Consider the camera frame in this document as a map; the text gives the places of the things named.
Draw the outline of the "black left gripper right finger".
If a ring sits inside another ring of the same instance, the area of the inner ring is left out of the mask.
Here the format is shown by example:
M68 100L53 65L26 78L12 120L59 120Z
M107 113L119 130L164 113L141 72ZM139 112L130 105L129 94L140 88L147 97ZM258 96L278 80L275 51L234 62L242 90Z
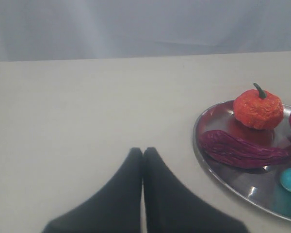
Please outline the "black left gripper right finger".
M144 151L143 184L149 233L246 233L239 220L212 207L172 173L155 148Z

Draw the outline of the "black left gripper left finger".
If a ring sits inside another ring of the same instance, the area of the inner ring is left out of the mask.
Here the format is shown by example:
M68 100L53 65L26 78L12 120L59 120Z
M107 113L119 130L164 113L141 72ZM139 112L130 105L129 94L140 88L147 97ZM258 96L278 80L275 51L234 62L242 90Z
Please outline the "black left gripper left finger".
M131 148L119 170L90 199L50 221L45 233L141 232L143 153Z

